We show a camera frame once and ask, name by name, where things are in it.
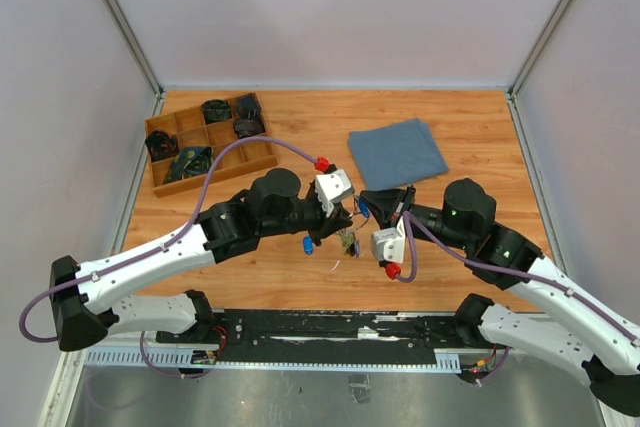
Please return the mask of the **key with light blue tag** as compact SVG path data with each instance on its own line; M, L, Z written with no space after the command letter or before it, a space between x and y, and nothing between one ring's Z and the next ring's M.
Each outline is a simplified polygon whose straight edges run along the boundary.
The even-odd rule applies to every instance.
M365 219L369 219L371 216L369 207L367 203L360 197L356 196L354 199L354 206L356 209L355 214L364 217Z

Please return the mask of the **key with dark blue tag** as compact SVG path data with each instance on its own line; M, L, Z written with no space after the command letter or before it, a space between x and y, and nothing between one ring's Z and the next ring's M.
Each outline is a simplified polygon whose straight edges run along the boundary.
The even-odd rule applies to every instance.
M312 255L316 248L315 241L310 235L307 235L302 239L302 246L306 255Z

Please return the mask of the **large keyring with tagged keys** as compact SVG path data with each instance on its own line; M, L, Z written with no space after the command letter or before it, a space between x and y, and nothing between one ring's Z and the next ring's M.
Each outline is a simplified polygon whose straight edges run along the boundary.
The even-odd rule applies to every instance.
M361 216L362 213L360 210L359 198L355 196L353 199L353 209L350 214L352 225L347 228L341 229L338 232L338 236L343 249L343 254L346 257L358 258L360 256L361 248L358 239L358 231L361 228L361 225L359 224L359 219Z

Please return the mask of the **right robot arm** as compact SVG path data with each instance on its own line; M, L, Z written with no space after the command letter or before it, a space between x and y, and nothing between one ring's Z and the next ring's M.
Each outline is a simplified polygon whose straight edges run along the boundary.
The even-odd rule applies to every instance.
M415 189L364 190L361 202L379 228L373 255L389 278L400 274L404 254L416 242L434 243L461 261L483 282L521 297L553 320L526 321L490 299L470 295L453 322L455 339L466 347L486 340L524 350L575 374L610 408L639 414L639 326L582 288L542 250L495 219L497 202L470 178L450 183L440 208L419 205Z

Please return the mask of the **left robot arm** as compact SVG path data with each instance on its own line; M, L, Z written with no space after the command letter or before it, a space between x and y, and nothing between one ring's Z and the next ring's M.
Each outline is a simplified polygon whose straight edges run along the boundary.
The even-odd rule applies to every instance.
M247 189L198 214L192 225L111 257L51 265L50 304L56 342L63 352L91 347L110 335L163 331L190 341L207 340L214 318L205 296L188 291L173 297L138 291L177 274L220 264L255 251L261 239L307 233L321 241L352 224L343 200L354 187L346 172L331 167L305 195L292 171L274 168Z

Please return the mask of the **folded blue towel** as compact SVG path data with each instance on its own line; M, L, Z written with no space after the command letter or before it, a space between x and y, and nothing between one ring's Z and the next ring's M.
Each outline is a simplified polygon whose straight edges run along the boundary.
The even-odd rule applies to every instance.
M350 132L347 144L367 190L392 189L449 171L428 124L418 118Z

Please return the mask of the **rolled brown-black tie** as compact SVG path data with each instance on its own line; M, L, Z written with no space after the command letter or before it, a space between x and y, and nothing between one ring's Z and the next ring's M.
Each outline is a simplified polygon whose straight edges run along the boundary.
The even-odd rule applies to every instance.
M238 139L261 135L265 127L260 120L238 118L234 121L233 130Z

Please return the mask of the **rolled black tie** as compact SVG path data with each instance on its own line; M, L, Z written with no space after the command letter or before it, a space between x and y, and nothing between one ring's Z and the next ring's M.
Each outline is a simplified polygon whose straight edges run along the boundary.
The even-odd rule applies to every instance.
M262 107L255 93L248 93L236 98L236 112L239 118L259 120Z

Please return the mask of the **blue green patterned tie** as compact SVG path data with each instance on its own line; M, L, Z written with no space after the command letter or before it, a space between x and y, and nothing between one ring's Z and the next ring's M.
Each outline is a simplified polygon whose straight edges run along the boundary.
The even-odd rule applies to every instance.
M204 175L211 168L213 159L213 151L209 146L185 147L171 159L162 184Z

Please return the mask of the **rolled dark tie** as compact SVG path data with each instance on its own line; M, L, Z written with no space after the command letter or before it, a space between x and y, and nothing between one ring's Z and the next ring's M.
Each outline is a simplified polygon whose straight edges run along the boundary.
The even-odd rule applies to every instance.
M226 100L210 99L201 104L204 122L213 124L232 118L231 104Z

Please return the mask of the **rolled tie with red pattern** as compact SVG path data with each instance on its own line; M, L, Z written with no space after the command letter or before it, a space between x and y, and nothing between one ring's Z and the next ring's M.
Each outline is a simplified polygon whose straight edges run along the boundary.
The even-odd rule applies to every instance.
M172 158L179 152L177 136L163 130L154 130L145 139L149 157L152 162Z

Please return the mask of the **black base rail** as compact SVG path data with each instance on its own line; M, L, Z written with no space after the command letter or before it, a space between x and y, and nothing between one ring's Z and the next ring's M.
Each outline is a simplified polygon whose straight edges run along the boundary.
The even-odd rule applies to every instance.
M493 344L449 315L397 311L218 310L159 343L214 344L226 334L224 361L257 364L426 365L438 349L490 350Z

